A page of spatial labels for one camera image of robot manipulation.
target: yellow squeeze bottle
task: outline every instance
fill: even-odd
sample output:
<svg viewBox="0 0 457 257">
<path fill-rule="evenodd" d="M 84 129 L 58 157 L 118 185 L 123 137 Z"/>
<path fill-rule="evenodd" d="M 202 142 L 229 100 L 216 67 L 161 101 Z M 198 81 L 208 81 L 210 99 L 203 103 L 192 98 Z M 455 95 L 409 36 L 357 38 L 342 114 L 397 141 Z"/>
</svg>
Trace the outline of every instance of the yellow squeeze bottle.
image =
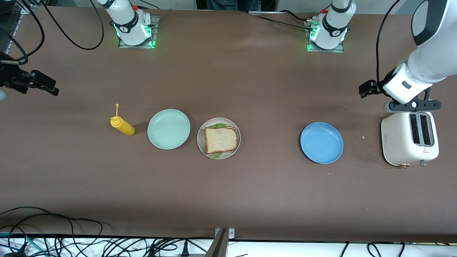
<svg viewBox="0 0 457 257">
<path fill-rule="evenodd" d="M 111 118 L 111 126 L 117 128 L 122 133 L 126 134 L 127 136 L 131 136 L 135 134 L 135 128 L 126 122 L 123 118 L 117 115 L 117 108 L 119 104 L 116 104 L 116 116 Z"/>
</svg>

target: table surface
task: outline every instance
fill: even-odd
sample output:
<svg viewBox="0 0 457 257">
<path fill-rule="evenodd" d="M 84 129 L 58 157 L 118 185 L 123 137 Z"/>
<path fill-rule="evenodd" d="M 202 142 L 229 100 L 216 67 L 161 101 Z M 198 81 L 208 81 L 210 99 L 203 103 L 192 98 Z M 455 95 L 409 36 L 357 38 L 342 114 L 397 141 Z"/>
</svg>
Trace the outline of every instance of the table surface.
<svg viewBox="0 0 457 257">
<path fill-rule="evenodd" d="M 92 9 L 52 11 L 76 42 L 98 42 Z M 457 77 L 432 90 L 443 104 L 434 113 L 438 158 L 426 168 L 389 165 L 379 134 L 389 99 L 360 99 L 357 88 L 375 78 L 382 16 L 355 15 L 345 52 L 330 54 L 307 52 L 300 29 L 238 11 L 170 11 L 155 49 L 118 49 L 101 11 L 105 40 L 93 51 L 73 46 L 44 9 L 36 14 L 46 40 L 22 68 L 54 78 L 60 94 L 8 90 L 0 105 L 2 209 L 33 205 L 103 220 L 111 224 L 107 235 L 213 236 L 214 227 L 229 226 L 243 239 L 455 240 Z M 300 25 L 287 14 L 266 16 Z M 386 21 L 381 76 L 415 49 L 410 19 Z M 16 38 L 26 51 L 38 44 L 31 16 Z M 134 136 L 110 126 L 115 103 Z M 167 108 L 191 122 L 189 139 L 175 150 L 154 147 L 146 133 Z M 238 151 L 220 161 L 197 146 L 198 128 L 214 117 L 234 121 L 242 136 Z M 317 121 L 344 139 L 335 163 L 313 163 L 300 148 L 301 131 Z M 56 220 L 30 223 L 30 230 L 69 233 Z"/>
</svg>

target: plate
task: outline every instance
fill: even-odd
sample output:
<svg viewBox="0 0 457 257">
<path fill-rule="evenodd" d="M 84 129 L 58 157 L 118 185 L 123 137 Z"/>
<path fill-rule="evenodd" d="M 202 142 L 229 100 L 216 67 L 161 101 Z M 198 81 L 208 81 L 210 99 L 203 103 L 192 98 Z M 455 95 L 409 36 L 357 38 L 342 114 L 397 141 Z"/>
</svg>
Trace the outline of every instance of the plate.
<svg viewBox="0 0 457 257">
<path fill-rule="evenodd" d="M 182 145 L 191 132 L 187 116 L 175 109 L 160 111 L 148 125 L 148 137 L 157 148 L 170 150 Z"/>
<path fill-rule="evenodd" d="M 300 136 L 305 155 L 314 162 L 329 164 L 343 153 L 343 138 L 336 128 L 324 122 L 306 126 Z"/>
<path fill-rule="evenodd" d="M 222 153 L 220 157 L 215 158 L 215 159 L 220 160 L 220 159 L 229 158 L 230 156 L 232 156 L 232 154 L 234 154 L 236 152 L 236 150 L 238 150 L 239 143 L 241 142 L 241 134 L 239 133 L 239 129 L 235 125 L 235 123 L 233 123 L 233 121 L 231 121 L 229 119 L 226 119 L 226 118 L 212 118 L 212 119 L 206 121 L 205 123 L 203 123 L 203 125 L 200 127 L 200 129 L 198 130 L 198 133 L 197 133 L 198 148 L 200 148 L 200 151 L 202 151 L 202 153 L 204 155 L 208 156 L 208 158 L 211 157 L 211 155 L 208 155 L 208 154 L 205 153 L 205 150 L 206 150 L 205 128 L 207 128 L 207 127 L 209 127 L 211 125 L 214 125 L 216 123 L 224 123 L 227 126 L 233 127 L 235 129 L 235 131 L 236 131 L 237 136 L 238 136 L 238 145 L 236 146 L 235 151 Z"/>
</svg>

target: jeans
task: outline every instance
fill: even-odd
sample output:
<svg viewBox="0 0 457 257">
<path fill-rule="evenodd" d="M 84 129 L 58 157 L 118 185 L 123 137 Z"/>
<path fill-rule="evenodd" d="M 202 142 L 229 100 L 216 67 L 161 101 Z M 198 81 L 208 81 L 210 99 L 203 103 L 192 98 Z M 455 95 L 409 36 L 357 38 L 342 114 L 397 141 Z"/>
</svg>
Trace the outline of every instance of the jeans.
<svg viewBox="0 0 457 257">
<path fill-rule="evenodd" d="M 208 10 L 258 11 L 257 0 L 206 0 Z"/>
</svg>

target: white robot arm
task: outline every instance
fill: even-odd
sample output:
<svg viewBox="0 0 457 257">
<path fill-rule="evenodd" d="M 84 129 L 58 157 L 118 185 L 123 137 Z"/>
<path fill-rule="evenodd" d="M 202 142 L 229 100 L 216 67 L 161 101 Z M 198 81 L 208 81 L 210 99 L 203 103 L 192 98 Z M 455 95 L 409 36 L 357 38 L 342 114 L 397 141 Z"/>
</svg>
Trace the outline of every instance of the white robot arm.
<svg viewBox="0 0 457 257">
<path fill-rule="evenodd" d="M 441 107 L 430 100 L 430 87 L 457 74 L 457 0 L 425 0 L 411 21 L 418 46 L 390 71 L 383 81 L 369 80 L 359 87 L 362 98 L 384 93 L 394 101 L 386 104 L 388 112 L 434 111 Z M 418 94 L 425 91 L 425 99 Z"/>
<path fill-rule="evenodd" d="M 356 12 L 356 4 L 353 0 L 333 0 L 330 10 L 319 13 L 312 19 L 318 26 L 311 34 L 310 40 L 323 49 L 334 49 L 347 32 L 347 25 Z"/>
<path fill-rule="evenodd" d="M 96 0 L 114 22 L 117 35 L 127 45 L 139 45 L 151 37 L 151 15 L 132 6 L 128 0 Z"/>
</svg>

